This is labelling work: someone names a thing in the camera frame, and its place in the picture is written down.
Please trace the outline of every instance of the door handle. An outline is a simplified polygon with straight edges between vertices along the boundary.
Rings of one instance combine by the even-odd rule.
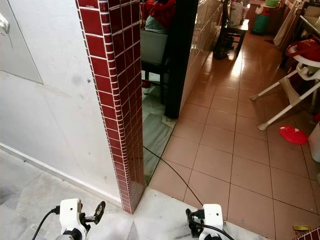
[[[9,32],[9,22],[0,13],[0,34],[7,36]]]

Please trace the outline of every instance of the red lid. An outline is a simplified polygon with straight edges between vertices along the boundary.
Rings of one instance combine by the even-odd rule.
[[[293,144],[305,144],[308,141],[306,134],[294,126],[282,126],[279,128],[279,133]]]

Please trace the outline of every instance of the black doorframe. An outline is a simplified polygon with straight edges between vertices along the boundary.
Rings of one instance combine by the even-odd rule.
[[[180,112],[198,3],[199,0],[176,0],[175,16],[171,26],[171,59],[164,113],[173,119],[178,118]]]

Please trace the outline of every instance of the white container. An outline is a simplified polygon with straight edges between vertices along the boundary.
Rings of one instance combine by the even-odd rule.
[[[244,9],[243,3],[232,2],[230,6],[230,17],[228,21],[229,27],[238,26],[242,18],[242,11]]]
[[[320,123],[315,126],[314,130],[308,137],[312,158],[320,163]]]

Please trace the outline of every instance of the black chair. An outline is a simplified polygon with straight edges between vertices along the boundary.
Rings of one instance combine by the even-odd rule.
[[[141,69],[145,71],[145,83],[160,86],[160,101],[165,103],[164,76],[169,71],[168,35],[155,31],[140,30]],[[159,74],[160,83],[147,81],[149,73]]]
[[[222,54],[225,53],[225,50],[222,47],[222,45],[223,45],[223,41],[228,37],[240,38],[239,41],[233,41],[234,43],[238,43],[236,47],[236,57],[237,57],[240,53],[240,49],[245,39],[246,32],[248,31],[248,23],[249,23],[248,19],[245,19],[242,25],[228,26],[228,20],[229,20],[228,2],[229,2],[228,0],[224,0],[223,2],[221,31],[213,51],[214,56],[217,59],[221,59]]]

